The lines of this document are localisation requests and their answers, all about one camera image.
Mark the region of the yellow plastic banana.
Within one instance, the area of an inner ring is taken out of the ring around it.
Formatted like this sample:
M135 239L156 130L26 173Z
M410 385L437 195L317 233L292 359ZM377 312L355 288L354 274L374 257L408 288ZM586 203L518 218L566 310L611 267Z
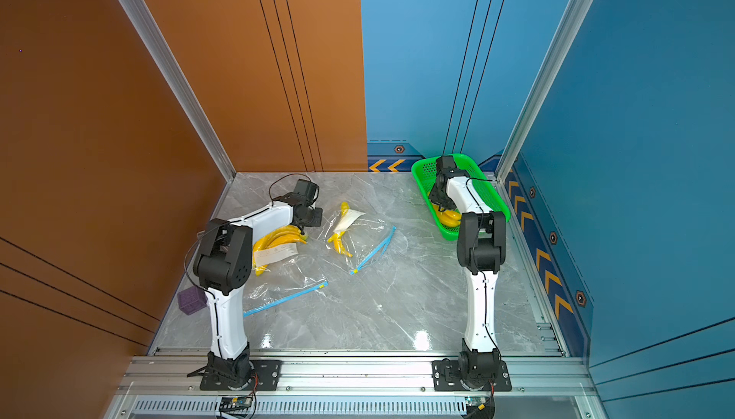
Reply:
M461 214L454 210L440 210L440 208L437 208L436 214L440 223L448 229L457 228L461 225Z

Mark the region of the clear zip bag with bananas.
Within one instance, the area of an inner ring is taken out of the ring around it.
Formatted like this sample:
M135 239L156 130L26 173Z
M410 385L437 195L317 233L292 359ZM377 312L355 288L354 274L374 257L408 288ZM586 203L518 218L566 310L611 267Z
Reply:
M401 259L408 250L404 233L369 203L336 199L323 209L315 256L350 277Z

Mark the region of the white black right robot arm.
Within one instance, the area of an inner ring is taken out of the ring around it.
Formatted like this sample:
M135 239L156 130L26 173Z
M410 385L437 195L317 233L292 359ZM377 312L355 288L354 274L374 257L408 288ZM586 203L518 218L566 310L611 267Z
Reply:
M457 225L457 262L468 288L467 325L457 375L446 384L474 391L512 388L495 331L495 294L507 253L506 204L472 160L444 155L434 161L436 180L428 200L436 214Z

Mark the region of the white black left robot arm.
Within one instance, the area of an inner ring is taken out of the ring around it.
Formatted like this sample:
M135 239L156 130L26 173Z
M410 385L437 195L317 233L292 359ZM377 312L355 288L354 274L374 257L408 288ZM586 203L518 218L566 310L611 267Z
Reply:
M254 390L258 371L250 360L244 329L243 292L253 273L254 254L268 242L290 236L302 239L306 228L319 227L323 210L316 206L320 187L302 176L293 191L271 197L250 214L214 218L193 245L193 285L201 289L210 312L212 343L207 364L193 371L200 389Z

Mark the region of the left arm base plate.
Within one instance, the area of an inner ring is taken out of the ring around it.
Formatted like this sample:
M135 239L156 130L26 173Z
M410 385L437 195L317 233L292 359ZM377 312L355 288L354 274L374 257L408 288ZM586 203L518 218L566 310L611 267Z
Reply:
M283 361L278 359L250 360L246 372L242 375L233 375L227 370L217 371L214 367L204 367L199 390L254 390L256 393L276 391L281 380L282 368Z

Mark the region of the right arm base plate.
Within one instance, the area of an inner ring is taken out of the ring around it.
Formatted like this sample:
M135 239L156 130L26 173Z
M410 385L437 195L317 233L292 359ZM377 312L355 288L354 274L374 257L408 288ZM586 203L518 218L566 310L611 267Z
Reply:
M438 392L511 392L513 386L507 363L501 361L497 373L482 386L473 388L461 378L461 370L457 360L442 359L432 362L432 380L434 391Z

